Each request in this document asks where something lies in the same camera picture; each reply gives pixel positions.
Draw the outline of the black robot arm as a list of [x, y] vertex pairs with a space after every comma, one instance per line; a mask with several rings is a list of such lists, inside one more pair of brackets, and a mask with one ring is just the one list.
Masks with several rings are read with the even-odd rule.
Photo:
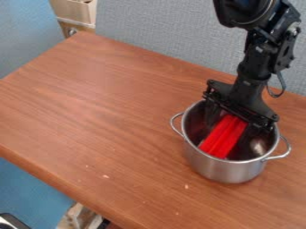
[[290, 68], [301, 34], [301, 13], [288, 0], [214, 0], [220, 24], [247, 31], [244, 57], [232, 84], [207, 81], [210, 134], [199, 149], [224, 159], [247, 131], [272, 131], [278, 115], [262, 99], [268, 80]]

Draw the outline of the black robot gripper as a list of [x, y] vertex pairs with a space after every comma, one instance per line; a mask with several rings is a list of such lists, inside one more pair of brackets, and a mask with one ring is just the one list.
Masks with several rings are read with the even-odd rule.
[[254, 78], [239, 66], [234, 84], [207, 80], [207, 89], [203, 92], [206, 132], [211, 132], [220, 120], [222, 111], [238, 116], [250, 125], [238, 143], [239, 158], [256, 158], [267, 152], [267, 131], [272, 131], [279, 120], [262, 98], [270, 77], [268, 73], [263, 78]]

